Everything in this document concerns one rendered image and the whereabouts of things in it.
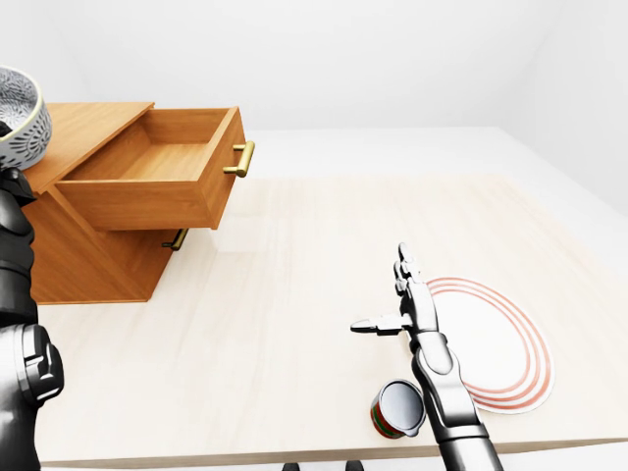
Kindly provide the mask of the tin with red green print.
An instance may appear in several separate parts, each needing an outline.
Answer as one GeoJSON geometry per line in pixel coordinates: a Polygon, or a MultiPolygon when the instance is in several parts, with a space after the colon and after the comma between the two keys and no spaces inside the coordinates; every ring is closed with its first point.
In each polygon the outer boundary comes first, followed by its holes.
{"type": "Polygon", "coordinates": [[[373,399],[370,417],[376,431],[384,438],[416,437],[426,419],[423,395],[406,380],[391,380],[373,399]]]}

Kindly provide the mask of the closed wooden drawer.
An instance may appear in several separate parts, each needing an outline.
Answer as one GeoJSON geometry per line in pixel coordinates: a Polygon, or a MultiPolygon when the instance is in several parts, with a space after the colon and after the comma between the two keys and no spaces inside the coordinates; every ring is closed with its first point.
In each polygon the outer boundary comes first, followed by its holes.
{"type": "Polygon", "coordinates": [[[121,291],[112,300],[147,301],[151,298],[174,253],[169,243],[178,230],[97,232],[106,254],[117,267],[113,276],[121,291]]]}

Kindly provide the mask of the wooden cabinet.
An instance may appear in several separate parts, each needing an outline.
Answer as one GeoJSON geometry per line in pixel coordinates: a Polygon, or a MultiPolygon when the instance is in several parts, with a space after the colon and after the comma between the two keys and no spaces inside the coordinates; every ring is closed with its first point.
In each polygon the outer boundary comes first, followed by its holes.
{"type": "Polygon", "coordinates": [[[41,304],[123,302],[117,267],[97,232],[56,184],[135,122],[150,103],[52,104],[52,140],[43,160],[26,170],[36,202],[25,212],[35,229],[32,295],[41,304]]]}

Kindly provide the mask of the white plate with red rings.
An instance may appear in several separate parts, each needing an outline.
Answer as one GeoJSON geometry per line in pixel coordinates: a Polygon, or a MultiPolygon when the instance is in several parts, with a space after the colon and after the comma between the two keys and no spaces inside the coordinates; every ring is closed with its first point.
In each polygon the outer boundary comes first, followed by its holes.
{"type": "Polygon", "coordinates": [[[427,282],[441,332],[478,407],[521,414],[549,398],[555,366],[541,329],[498,290],[460,277],[427,282]]]}

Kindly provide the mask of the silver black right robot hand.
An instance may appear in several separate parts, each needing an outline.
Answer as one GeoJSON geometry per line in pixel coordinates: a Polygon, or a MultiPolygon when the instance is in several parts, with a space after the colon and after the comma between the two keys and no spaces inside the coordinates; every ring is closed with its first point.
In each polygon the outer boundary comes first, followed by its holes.
{"type": "Polygon", "coordinates": [[[354,322],[350,330],[357,334],[396,336],[406,331],[414,353],[423,353],[429,372],[447,375],[453,370],[452,354],[441,333],[436,305],[428,285],[421,279],[415,257],[401,242],[398,259],[393,264],[395,292],[400,297],[399,313],[354,322]]]}

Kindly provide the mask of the black white patterned bowl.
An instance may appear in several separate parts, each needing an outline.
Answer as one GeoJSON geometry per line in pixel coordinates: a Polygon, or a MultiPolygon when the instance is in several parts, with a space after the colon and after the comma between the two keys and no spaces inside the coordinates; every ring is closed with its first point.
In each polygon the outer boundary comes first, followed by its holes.
{"type": "Polygon", "coordinates": [[[52,121],[38,83],[0,66],[0,168],[28,169],[44,156],[52,121]]]}

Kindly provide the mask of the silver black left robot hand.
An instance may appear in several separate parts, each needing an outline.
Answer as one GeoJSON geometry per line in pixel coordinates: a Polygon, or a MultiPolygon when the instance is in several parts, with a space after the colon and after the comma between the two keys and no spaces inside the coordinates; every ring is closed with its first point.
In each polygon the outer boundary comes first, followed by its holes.
{"type": "Polygon", "coordinates": [[[16,167],[0,168],[0,189],[11,193],[20,207],[36,200],[25,175],[16,167]]]}

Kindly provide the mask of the open wooden drawer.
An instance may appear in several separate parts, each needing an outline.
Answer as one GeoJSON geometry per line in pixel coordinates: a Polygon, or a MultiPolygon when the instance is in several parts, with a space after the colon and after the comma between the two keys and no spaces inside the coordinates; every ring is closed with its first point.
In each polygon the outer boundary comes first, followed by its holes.
{"type": "Polygon", "coordinates": [[[215,229],[244,143],[237,107],[150,109],[56,187],[99,231],[215,229]]]}

